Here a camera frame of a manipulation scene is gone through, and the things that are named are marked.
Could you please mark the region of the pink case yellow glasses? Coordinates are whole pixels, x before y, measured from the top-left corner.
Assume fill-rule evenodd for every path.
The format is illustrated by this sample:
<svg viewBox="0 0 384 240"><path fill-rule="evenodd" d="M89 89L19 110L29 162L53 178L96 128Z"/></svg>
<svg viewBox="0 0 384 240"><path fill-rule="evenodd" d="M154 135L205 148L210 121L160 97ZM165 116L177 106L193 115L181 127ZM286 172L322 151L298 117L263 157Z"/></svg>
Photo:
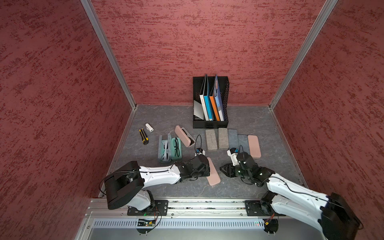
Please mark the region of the pink case yellow glasses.
<svg viewBox="0 0 384 240"><path fill-rule="evenodd" d="M211 187L218 185L221 182L220 176L211 160L211 158L207 158L209 161L210 167L210 175L207 177L208 183Z"/></svg>

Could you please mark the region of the grey case blue glasses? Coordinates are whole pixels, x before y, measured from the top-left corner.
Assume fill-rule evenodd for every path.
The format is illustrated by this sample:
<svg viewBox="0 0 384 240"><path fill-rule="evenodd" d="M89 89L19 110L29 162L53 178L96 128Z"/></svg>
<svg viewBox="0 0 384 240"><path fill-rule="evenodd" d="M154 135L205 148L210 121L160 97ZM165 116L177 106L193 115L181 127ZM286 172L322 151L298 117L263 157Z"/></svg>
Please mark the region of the grey case blue glasses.
<svg viewBox="0 0 384 240"><path fill-rule="evenodd" d="M249 139L247 135L238 135L239 148L242 149L243 152L250 153L249 147Z"/></svg>

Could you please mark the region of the pink case dark sunglasses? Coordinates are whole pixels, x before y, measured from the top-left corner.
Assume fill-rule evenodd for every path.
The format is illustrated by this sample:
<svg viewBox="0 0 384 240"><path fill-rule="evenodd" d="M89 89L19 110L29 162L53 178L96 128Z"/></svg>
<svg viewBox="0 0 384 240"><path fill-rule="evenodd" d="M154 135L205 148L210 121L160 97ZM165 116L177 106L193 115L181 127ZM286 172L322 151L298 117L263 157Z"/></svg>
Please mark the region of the pink case dark sunglasses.
<svg viewBox="0 0 384 240"><path fill-rule="evenodd" d="M195 140L191 136L191 134L183 127L177 125L175 127L175 133L177 137L181 140L181 142L187 147L192 147L195 145Z"/></svg>

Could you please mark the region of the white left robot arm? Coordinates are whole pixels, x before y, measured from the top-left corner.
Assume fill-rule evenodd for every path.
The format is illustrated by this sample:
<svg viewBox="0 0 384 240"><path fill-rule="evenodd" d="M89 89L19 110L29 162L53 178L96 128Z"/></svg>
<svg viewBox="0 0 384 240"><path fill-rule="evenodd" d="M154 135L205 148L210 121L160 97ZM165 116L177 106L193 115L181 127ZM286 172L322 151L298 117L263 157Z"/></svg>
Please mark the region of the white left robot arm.
<svg viewBox="0 0 384 240"><path fill-rule="evenodd" d="M108 209L129 206L138 211L151 211L156 204L148 187L174 185L208 176L210 164L205 155L155 168L139 166L132 161L104 178Z"/></svg>

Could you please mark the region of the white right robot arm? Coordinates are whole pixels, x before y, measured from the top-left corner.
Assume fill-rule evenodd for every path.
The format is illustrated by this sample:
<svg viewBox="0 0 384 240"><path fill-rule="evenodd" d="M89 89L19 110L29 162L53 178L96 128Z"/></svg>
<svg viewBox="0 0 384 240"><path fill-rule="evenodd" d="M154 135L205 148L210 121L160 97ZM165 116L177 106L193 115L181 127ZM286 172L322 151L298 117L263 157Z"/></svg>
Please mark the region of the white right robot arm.
<svg viewBox="0 0 384 240"><path fill-rule="evenodd" d="M353 240L364 225L346 200L336 194L326 195L292 181L275 171L260 167L246 152L227 151L231 163L220 168L229 178L240 178L247 185L265 187L260 200L265 215L286 215L319 230L327 240Z"/></svg>

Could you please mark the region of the green case black glasses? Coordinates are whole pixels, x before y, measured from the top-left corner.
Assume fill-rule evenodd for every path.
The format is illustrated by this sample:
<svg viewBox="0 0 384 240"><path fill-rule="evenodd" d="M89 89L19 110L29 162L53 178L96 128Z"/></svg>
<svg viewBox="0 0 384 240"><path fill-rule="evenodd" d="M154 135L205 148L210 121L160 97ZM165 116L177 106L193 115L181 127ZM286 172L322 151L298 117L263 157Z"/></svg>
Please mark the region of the green case black glasses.
<svg viewBox="0 0 384 240"><path fill-rule="evenodd" d="M182 143L179 137L172 137L168 134L168 153L171 161L178 161L182 158Z"/></svg>

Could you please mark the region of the grey case white glasses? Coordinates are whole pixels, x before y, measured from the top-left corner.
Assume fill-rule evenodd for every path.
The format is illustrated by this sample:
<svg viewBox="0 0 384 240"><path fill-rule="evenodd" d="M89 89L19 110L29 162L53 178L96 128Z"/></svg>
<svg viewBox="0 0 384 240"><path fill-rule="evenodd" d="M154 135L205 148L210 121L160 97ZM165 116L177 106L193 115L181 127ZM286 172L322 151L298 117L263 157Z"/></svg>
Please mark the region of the grey case white glasses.
<svg viewBox="0 0 384 240"><path fill-rule="evenodd" d="M160 163L170 163L171 157L171 134L168 133L167 139L163 140L163 136L159 136L158 144L158 160Z"/></svg>

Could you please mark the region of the white grey book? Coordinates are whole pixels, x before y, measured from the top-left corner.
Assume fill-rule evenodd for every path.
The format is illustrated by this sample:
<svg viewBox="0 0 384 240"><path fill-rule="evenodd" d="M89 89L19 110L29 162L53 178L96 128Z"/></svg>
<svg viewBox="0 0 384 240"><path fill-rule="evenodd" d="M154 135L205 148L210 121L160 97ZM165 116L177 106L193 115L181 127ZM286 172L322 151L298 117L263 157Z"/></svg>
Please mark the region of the white grey book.
<svg viewBox="0 0 384 240"><path fill-rule="evenodd" d="M209 115L205 102L205 88L207 75L203 77L193 77L193 93L194 93L194 116L198 120L208 121Z"/></svg>

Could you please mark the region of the small white cylinder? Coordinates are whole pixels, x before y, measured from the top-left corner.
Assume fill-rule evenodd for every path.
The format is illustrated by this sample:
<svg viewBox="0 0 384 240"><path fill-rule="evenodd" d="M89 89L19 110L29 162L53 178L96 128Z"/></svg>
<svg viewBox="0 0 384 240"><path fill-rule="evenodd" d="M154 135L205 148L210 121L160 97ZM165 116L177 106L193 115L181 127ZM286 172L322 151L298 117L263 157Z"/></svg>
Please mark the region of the small white cylinder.
<svg viewBox="0 0 384 240"><path fill-rule="evenodd" d="M152 127L149 123L146 123L145 126L146 126L146 128L147 128L147 130L148 130L149 132L152 133L152 132L154 131L153 127Z"/></svg>

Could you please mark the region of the blue folder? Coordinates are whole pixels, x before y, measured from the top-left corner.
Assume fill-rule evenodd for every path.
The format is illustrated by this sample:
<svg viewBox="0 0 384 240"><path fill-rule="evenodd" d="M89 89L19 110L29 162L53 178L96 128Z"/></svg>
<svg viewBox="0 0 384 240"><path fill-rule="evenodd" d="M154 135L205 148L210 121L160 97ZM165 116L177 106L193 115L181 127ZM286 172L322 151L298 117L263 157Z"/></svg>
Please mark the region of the blue folder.
<svg viewBox="0 0 384 240"><path fill-rule="evenodd" d="M223 103L222 103L222 98L221 98L221 92L220 92L218 75L215 76L214 98L215 98L215 102L216 102L216 106L217 106L217 110L218 110L218 115L219 115L220 121L225 121L224 109L223 109Z"/></svg>

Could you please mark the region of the black mesh file holder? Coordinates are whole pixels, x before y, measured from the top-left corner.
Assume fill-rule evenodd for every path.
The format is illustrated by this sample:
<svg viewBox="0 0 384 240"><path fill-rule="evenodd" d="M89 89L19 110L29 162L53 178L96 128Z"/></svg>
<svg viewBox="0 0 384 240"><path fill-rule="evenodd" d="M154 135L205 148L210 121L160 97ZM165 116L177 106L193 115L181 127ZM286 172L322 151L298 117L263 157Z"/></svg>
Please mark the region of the black mesh file holder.
<svg viewBox="0 0 384 240"><path fill-rule="evenodd" d="M202 120L198 120L195 116L193 116L194 129L218 129L218 128L226 128L228 126L229 119L227 114L227 106L228 106L230 83L229 83L228 77L218 77L218 80L219 80L221 98L223 103L225 121L216 121L214 112L213 112L213 116L214 116L213 121L202 121ZM215 77L209 77L209 82L210 82L210 92L211 92L212 87L214 87L215 85Z"/></svg>

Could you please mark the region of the perforated vent strip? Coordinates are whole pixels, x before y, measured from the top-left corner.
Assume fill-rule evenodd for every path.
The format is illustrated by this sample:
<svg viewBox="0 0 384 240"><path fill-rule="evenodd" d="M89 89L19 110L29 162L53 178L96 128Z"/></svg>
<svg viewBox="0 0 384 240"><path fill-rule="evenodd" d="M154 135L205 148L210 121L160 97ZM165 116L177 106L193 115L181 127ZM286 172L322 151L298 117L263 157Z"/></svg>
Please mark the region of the perforated vent strip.
<svg viewBox="0 0 384 240"><path fill-rule="evenodd" d="M95 229L146 229L155 225L145 225L140 219L96 219ZM157 229L256 229L264 230L264 221L258 219L162 219Z"/></svg>

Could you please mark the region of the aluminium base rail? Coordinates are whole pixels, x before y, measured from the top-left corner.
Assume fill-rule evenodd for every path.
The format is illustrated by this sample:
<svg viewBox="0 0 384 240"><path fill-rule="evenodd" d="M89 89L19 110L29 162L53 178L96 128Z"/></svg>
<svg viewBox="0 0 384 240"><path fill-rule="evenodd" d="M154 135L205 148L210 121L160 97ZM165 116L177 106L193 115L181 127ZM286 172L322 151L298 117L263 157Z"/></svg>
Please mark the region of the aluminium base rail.
<svg viewBox="0 0 384 240"><path fill-rule="evenodd" d="M153 209L139 211L133 207L123 206L109 210L107 199L92 199L86 210L88 218L262 218L272 217L315 217L319 219L321 207L327 202L320 199L304 198L304 205L281 196L275 196L270 204L266 200L247 199L187 199L187 198L158 198Z"/></svg>

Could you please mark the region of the aluminium right corner post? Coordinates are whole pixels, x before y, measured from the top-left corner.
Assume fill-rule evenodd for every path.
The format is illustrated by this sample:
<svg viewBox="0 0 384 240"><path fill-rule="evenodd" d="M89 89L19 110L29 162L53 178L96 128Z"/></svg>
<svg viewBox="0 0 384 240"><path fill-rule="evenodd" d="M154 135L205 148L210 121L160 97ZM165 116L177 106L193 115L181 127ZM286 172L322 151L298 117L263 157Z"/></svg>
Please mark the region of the aluminium right corner post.
<svg viewBox="0 0 384 240"><path fill-rule="evenodd" d="M281 85L279 86L275 96L273 97L269 108L271 112L273 112L283 96L283 93L285 92L286 88L290 84L292 78L294 77L295 73L297 72L299 66L301 65L302 61L306 57L308 51L310 50L311 46L315 42L317 36L319 35L320 31L322 30L324 24L326 23L327 19L329 18L330 14L332 13L334 7L338 3L338 0L326 0L323 7L321 8L318 16L316 17L308 35L306 36L302 46L300 47L300 50L298 51L291 67L289 68L286 76L284 77Z"/></svg>

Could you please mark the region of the aluminium corner post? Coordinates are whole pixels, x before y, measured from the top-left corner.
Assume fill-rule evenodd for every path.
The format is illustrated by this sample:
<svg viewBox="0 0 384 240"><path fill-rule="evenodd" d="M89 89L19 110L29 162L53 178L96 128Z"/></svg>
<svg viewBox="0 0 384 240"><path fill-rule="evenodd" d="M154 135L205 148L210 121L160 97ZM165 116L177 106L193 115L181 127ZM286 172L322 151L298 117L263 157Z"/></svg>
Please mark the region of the aluminium corner post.
<svg viewBox="0 0 384 240"><path fill-rule="evenodd" d="M324 24L326 23L327 19L329 18L330 14L332 13L334 7L338 3L338 0L326 0L323 7L321 8L318 16L316 17L308 35L306 36L302 46L300 47L300 50L298 51L291 67L289 68L286 76L284 77L281 85L279 86L275 96L273 97L269 108L271 112L273 112L283 96L283 93L285 92L286 88L290 84L292 78L294 77L295 73L297 72L299 66L301 65L302 61L306 57L308 51L310 50L311 46L315 42L317 36L319 35L320 31L322 30Z"/></svg>
<svg viewBox="0 0 384 240"><path fill-rule="evenodd" d="M112 47L108 41L108 38L103 30L103 27L100 23L100 20L97 16L97 13L95 11L95 8L92 4L92 1L90 0L81 0L82 6L84 10L86 11L86 14L88 16L88 19L91 22L91 25L99 39L99 42L101 43L104 52L115 72L115 75L122 87L122 90L127 98L127 100L130 103L131 108L135 111L137 109L137 103L134 100L134 97L131 93L131 90L126 82L126 79L124 77L123 71L121 70L119 63L115 57L115 54L113 53Z"/></svg>

